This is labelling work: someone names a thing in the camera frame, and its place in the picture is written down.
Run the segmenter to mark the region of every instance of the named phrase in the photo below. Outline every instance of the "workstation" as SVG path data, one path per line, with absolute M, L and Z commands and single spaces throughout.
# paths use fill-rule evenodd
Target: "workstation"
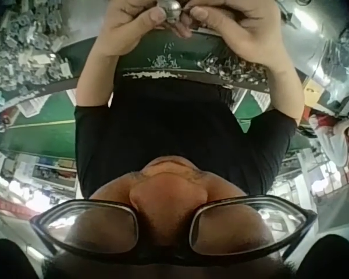
M 6 3 L 0 7 L 0 116 L 8 116 L 10 125 L 0 131 L 0 238 L 15 239 L 40 273 L 40 263 L 51 253 L 31 231 L 29 219 L 53 206 L 83 198 L 74 151 L 75 88 L 99 34 L 107 3 Z M 305 105 L 349 118 L 349 12 L 341 1 L 277 3 L 283 41 L 301 80 Z M 266 69 L 236 57 L 222 37 L 208 28 L 195 27 L 186 42 L 170 30 L 153 30 L 119 59 L 116 75 L 111 77 L 115 85 L 163 78 L 232 90 L 228 98 L 234 105 L 230 110 L 245 132 L 251 119 L 271 105 Z M 332 219 L 336 227 L 349 225 L 349 220 L 341 223 L 326 210 L 329 202 L 341 211 L 343 204 L 335 200 L 337 195 L 347 196 L 348 189 L 349 170 L 330 162 L 314 130 L 303 119 L 268 192 L 319 215 L 300 253 L 334 230 L 335 225 L 327 220 Z M 274 211 L 259 213 L 275 228 L 276 235 L 295 230 Z M 297 264 L 303 258 L 300 253 L 291 256 Z

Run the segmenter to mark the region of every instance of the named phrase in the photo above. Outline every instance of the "small metal object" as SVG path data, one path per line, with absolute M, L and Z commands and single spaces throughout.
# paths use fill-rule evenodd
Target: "small metal object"
M 215 66 L 208 66 L 204 69 L 209 74 L 218 74 L 219 71 Z
M 166 12 L 168 23 L 175 24 L 180 20 L 182 7 L 176 0 L 158 0 L 158 6 Z

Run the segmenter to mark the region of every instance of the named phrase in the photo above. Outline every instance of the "pile of metal parts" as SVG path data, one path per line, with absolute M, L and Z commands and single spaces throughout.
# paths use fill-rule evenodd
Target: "pile of metal parts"
M 158 6 L 165 10 L 168 23 L 173 24 L 180 20 L 182 8 L 176 0 L 158 0 Z M 268 88 L 268 78 L 264 67 L 242 60 L 228 49 L 221 53 L 221 55 L 210 54 L 203 61 L 197 62 L 198 67 L 209 74 L 219 76 L 226 84 L 264 84 Z
M 218 75 L 227 83 L 249 83 L 251 85 L 264 84 L 268 86 L 266 70 L 263 66 L 246 62 L 235 55 L 209 55 L 197 65 L 209 74 Z
M 62 35 L 61 0 L 6 0 L 0 17 L 0 105 L 11 96 L 27 95 L 31 85 L 71 78 L 67 59 L 57 55 Z

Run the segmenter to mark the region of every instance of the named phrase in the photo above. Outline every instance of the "fluorescent light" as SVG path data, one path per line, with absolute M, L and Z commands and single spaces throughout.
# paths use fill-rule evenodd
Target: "fluorescent light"
M 42 253 L 31 246 L 27 246 L 27 254 L 29 254 L 35 260 L 41 261 L 45 259 L 45 256 Z
M 314 33 L 318 31 L 319 29 L 318 24 L 310 15 L 308 15 L 307 13 L 299 9 L 295 9 L 294 14 L 300 20 L 301 25 L 304 26 L 306 29 L 308 29 L 310 32 Z

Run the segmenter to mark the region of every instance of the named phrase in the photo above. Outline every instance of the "red object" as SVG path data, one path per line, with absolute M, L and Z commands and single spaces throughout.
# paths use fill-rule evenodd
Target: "red object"
M 0 198 L 0 213 L 22 220 L 30 220 L 32 217 L 40 214 L 40 212 L 29 209 L 24 205 L 9 202 L 2 198 Z

